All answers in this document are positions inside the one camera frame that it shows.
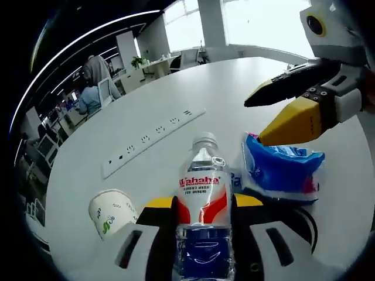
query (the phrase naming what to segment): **potted plant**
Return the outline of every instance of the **potted plant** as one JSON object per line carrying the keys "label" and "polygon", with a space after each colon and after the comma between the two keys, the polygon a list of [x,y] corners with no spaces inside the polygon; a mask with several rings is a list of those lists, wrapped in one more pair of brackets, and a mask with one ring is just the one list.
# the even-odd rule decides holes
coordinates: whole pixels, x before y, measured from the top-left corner
{"label": "potted plant", "polygon": [[146,59],[144,57],[133,57],[133,60],[131,61],[131,65],[137,69],[140,65],[143,65],[146,63]]}

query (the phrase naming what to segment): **office desk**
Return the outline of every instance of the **office desk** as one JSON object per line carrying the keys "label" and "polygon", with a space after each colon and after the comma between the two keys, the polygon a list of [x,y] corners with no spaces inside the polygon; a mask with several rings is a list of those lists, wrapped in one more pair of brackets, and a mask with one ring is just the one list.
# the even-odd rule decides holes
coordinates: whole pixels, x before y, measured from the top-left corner
{"label": "office desk", "polygon": [[[55,158],[46,197],[46,231],[57,267],[63,272],[75,270],[98,255],[101,239],[87,209],[99,191],[126,192],[139,212],[152,198],[173,194],[178,169],[199,132],[214,133],[223,156],[234,163],[243,132],[260,133],[290,102],[245,108],[244,100],[286,66],[254,57],[182,70],[121,97],[76,130]],[[102,162],[115,151],[189,108],[205,108],[206,113],[103,179]],[[364,247],[374,213],[367,140],[358,118],[353,117],[303,147],[326,153],[326,180],[319,200],[309,210],[319,230],[314,255],[345,268]]]}
{"label": "office desk", "polygon": [[56,132],[62,131],[67,135],[70,136],[73,133],[73,129],[69,126],[68,122],[65,119],[65,115],[67,114],[66,111],[60,112],[59,117],[52,122],[51,128],[54,129]]}
{"label": "office desk", "polygon": [[142,66],[141,69],[146,69],[146,68],[150,68],[151,70],[154,69],[155,74],[156,74],[156,79],[161,78],[161,77],[164,77],[164,76],[168,75],[168,73],[169,73],[169,62],[172,61],[173,59],[177,58],[177,57],[178,56],[169,57],[169,58],[166,57],[163,60],[153,61],[149,65]]}
{"label": "office desk", "polygon": [[74,127],[87,117],[87,114],[79,114],[75,107],[71,108],[66,115],[69,117]]}

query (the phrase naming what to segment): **bottle label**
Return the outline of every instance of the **bottle label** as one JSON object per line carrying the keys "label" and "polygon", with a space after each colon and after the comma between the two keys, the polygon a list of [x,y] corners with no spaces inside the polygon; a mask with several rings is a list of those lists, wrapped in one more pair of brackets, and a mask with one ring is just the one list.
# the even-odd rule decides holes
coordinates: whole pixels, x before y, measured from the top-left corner
{"label": "bottle label", "polygon": [[224,171],[185,173],[178,189],[179,223],[229,226],[230,185],[230,174]]}

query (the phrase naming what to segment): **window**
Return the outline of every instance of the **window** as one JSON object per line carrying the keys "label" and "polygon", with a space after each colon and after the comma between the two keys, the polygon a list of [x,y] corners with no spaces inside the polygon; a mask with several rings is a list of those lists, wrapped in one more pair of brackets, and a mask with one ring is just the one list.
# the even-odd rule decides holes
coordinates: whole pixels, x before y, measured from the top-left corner
{"label": "window", "polygon": [[313,57],[299,18],[308,7],[308,0],[223,0],[228,43]]}
{"label": "window", "polygon": [[137,56],[141,57],[141,52],[139,51],[139,45],[136,37],[134,38],[134,46],[135,46],[135,51],[137,52]]}
{"label": "window", "polygon": [[164,24],[171,52],[204,46],[197,0],[178,0],[166,8]]}

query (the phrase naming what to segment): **computer monitor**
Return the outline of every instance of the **computer monitor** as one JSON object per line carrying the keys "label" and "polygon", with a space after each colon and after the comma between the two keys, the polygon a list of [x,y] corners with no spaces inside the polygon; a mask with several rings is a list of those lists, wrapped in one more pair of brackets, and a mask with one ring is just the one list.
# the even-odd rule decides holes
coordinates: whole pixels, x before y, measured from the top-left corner
{"label": "computer monitor", "polygon": [[44,157],[47,157],[53,146],[54,143],[49,138],[43,138],[37,149]]}

